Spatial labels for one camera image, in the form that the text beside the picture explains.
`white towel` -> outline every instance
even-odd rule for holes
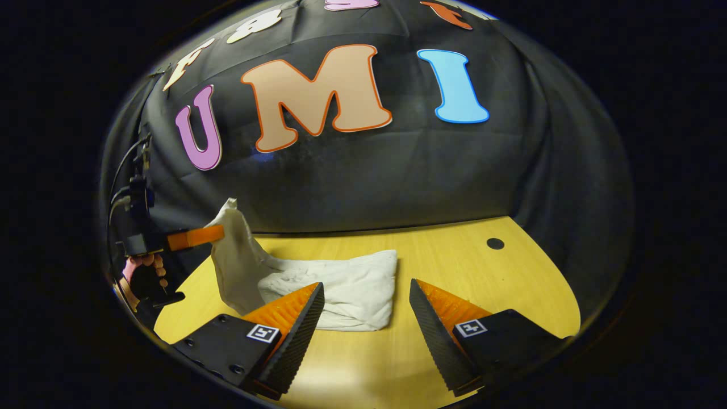
[[[225,237],[212,243],[217,285],[222,301],[238,314],[322,282],[326,303],[318,329],[374,331],[388,325],[396,250],[344,261],[281,260],[257,243],[236,199],[228,199],[207,226],[216,224],[225,230]]]

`orange clamp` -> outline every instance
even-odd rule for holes
[[[222,228],[222,225],[217,224],[202,229],[170,234],[166,237],[166,240],[169,243],[169,249],[171,251],[177,251],[210,243],[222,239],[224,236],[225,230]]]

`foam letter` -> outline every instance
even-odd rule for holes
[[[197,57],[199,57],[200,53],[202,53],[202,49],[209,47],[209,45],[212,44],[213,41],[214,41],[214,39],[209,39],[209,40],[207,40],[206,43],[202,44],[201,46],[195,48],[189,54],[185,55],[177,63],[177,67],[174,69],[172,76],[169,77],[169,81],[166,83],[166,85],[164,85],[164,88],[162,89],[162,91],[166,91],[175,82],[177,82],[178,79],[182,78],[182,75],[184,75],[184,73],[187,72],[187,71],[185,71],[184,67],[186,67],[187,65],[190,65],[191,63],[194,63],[194,60],[196,60]]]
[[[214,85],[208,85],[194,97],[194,106],[199,109],[199,114],[202,117],[202,126],[204,128],[204,134],[207,137],[207,149],[202,151],[192,136],[192,127],[189,123],[189,114],[191,111],[189,106],[182,108],[174,121],[180,129],[182,144],[184,144],[187,157],[200,170],[214,169],[222,158],[220,131],[217,129],[214,112],[212,111],[211,99],[213,92]]]
[[[477,101],[465,64],[467,57],[442,49],[421,49],[417,56],[432,65],[439,83],[442,105],[434,110],[439,119],[455,124],[485,122],[490,114]]]
[[[425,6],[432,7],[432,10],[434,10],[434,12],[437,13],[437,15],[439,17],[442,17],[444,20],[447,20],[450,23],[452,23],[458,27],[466,28],[467,30],[472,30],[471,25],[465,23],[464,21],[459,21],[457,19],[457,17],[462,16],[460,13],[453,12],[441,4],[430,3],[429,1],[420,1],[420,3],[424,4]]]
[[[341,10],[368,9],[378,5],[377,0],[326,0],[324,9],[339,12]]]
[[[283,107],[308,133],[320,135],[333,95],[338,104],[332,122],[335,130],[356,132],[391,123],[391,112],[381,106],[371,70],[376,53],[376,47],[362,44],[331,49],[312,81],[284,60],[270,61],[243,74],[240,81],[252,85],[260,120],[257,150],[277,151],[298,139],[298,132],[285,126]]]
[[[265,30],[266,28],[274,25],[280,21],[280,10],[273,10],[265,14],[259,15],[256,18],[246,21],[243,25],[237,27],[230,38],[227,40],[228,44],[232,44],[235,41],[244,39],[250,33],[256,33],[258,31]]]

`pink letter u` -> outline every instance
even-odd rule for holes
[[[214,169],[222,158],[220,131],[217,129],[217,123],[214,120],[214,113],[212,112],[211,99],[213,92],[214,85],[210,84],[194,97],[194,106],[199,109],[199,114],[202,117],[202,126],[204,127],[204,134],[207,137],[207,149],[202,151],[192,136],[192,127],[189,123],[191,111],[189,105],[182,108],[174,121],[180,129],[182,144],[184,144],[184,149],[187,151],[187,157],[200,170]]]

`black fabric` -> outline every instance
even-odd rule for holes
[[[473,30],[416,1],[347,12],[301,1],[285,5],[279,23],[234,44],[225,40],[238,24],[213,35],[215,42],[168,92],[161,90],[166,79],[156,84],[142,113],[154,135],[148,173],[156,192],[154,221],[162,229],[203,226],[228,197],[238,199],[255,232],[383,229],[510,215],[563,272],[583,323],[590,322],[617,286],[630,248],[632,186],[619,137],[601,104],[559,59],[506,23],[458,12]],[[377,48],[374,76],[393,122],[338,132],[331,104],[323,133],[313,137],[286,113],[298,141],[258,152],[255,100],[252,88],[240,83],[242,74],[283,59],[313,78],[324,55],[346,44]],[[429,63],[416,56],[419,49],[467,56],[488,121],[452,124],[436,117],[441,95]],[[215,85],[222,161],[203,172],[187,158],[174,118],[208,84]],[[206,148],[196,108],[190,123]],[[182,263],[193,269],[208,254],[195,249]]]

